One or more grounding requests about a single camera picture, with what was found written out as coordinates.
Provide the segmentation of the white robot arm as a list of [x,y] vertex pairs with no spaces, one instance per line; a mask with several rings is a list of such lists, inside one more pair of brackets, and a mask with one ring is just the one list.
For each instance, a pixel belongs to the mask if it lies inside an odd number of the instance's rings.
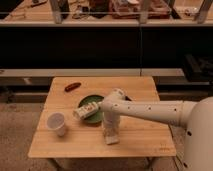
[[121,116],[186,129],[183,171],[213,171],[213,97],[194,101],[127,101],[114,89],[98,103],[107,145],[119,142]]

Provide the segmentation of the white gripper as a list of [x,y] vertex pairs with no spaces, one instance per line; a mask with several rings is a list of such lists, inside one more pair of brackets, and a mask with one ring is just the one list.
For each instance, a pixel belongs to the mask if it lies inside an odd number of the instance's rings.
[[113,130],[113,135],[119,135],[120,116],[115,113],[105,112],[103,114],[103,135],[109,136],[109,129]]

